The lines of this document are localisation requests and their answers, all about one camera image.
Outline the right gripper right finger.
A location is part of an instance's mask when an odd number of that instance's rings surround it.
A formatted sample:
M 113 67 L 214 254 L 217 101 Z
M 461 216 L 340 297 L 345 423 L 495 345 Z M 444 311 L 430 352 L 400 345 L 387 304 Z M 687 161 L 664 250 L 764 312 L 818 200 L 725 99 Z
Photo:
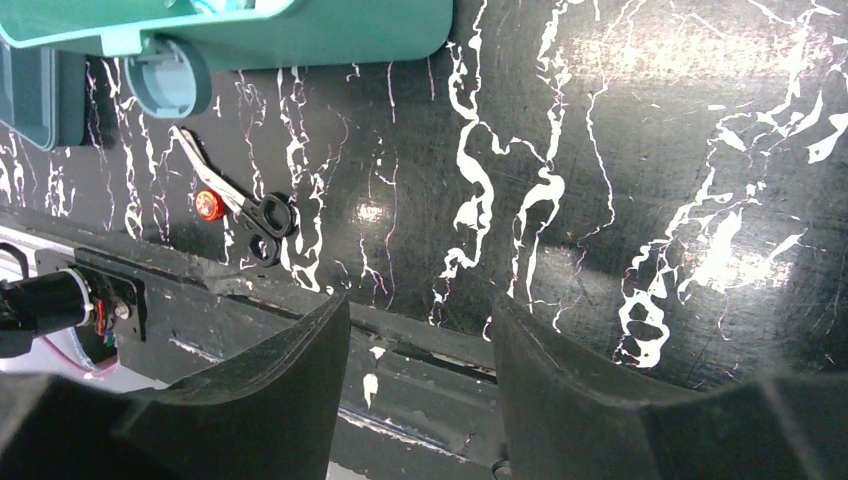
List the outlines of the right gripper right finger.
M 491 339 L 516 479 L 657 479 L 640 412 L 695 392 L 613 363 L 505 294 L 491 300 Z

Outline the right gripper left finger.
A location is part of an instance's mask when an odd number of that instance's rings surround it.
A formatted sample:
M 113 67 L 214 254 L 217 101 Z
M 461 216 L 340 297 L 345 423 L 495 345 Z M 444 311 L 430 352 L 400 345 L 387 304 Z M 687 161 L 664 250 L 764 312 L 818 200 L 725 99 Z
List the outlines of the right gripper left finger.
M 119 440 L 176 479 L 323 479 L 350 332 L 334 295 L 228 360 L 134 393 Z

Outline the small scissors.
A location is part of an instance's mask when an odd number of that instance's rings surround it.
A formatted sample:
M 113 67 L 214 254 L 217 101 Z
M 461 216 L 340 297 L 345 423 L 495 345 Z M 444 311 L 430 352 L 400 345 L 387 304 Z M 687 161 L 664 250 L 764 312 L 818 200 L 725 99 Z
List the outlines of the small scissors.
M 194 133 L 185 127 L 169 128 L 172 138 L 186 154 L 194 172 L 206 185 L 195 196 L 195 210 L 206 221 L 231 214 L 249 234 L 247 250 L 255 263 L 268 268 L 279 263 L 282 241 L 296 230 L 295 211 L 288 197 L 269 193 L 259 199 L 244 195 L 238 187 L 217 172 Z

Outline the teal medicine box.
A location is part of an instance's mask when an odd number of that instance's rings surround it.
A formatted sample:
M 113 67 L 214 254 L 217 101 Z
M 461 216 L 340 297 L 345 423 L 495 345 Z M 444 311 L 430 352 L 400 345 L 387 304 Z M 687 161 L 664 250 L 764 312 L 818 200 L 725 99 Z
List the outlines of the teal medicine box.
M 120 58 L 138 105 L 159 119 L 208 108 L 214 71 L 389 63 L 446 41 L 451 1 L 4 1 L 12 47 Z

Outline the teal insert tray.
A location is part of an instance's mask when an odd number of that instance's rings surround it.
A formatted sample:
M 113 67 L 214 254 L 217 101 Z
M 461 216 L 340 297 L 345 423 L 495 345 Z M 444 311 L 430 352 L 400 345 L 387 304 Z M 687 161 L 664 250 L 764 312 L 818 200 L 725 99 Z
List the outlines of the teal insert tray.
M 86 129 L 86 57 L 1 44 L 1 123 L 42 151 L 78 146 Z

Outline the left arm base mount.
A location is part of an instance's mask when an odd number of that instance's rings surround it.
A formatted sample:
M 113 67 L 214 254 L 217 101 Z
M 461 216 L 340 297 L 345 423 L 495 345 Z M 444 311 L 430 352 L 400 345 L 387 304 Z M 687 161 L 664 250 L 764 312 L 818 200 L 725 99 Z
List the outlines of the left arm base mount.
M 26 254 L 8 242 L 1 251 L 18 261 L 22 278 L 1 282 L 1 356 L 31 351 L 32 343 L 70 327 L 92 326 L 100 337 L 127 327 L 146 340 L 144 284 L 103 267 L 71 263 L 29 275 Z

